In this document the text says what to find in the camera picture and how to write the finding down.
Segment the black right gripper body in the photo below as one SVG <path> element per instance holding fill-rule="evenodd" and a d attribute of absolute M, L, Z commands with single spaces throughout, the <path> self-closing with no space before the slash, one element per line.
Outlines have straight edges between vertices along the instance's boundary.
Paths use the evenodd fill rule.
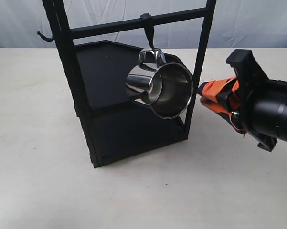
<path fill-rule="evenodd" d="M 238 88 L 235 99 L 232 91 L 220 100 L 258 147 L 271 152 L 278 140 L 287 141 L 287 82 L 269 79 L 251 50 L 235 49 L 226 63 L 234 70 Z"/>

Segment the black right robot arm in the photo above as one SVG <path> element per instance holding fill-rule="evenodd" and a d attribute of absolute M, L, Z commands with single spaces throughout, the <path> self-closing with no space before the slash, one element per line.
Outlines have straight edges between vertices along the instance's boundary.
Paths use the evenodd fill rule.
<path fill-rule="evenodd" d="M 263 150 L 287 142 L 287 82 L 269 79 L 251 50 L 235 49 L 226 63 L 235 76 L 203 82 L 197 90 L 201 104 Z"/>

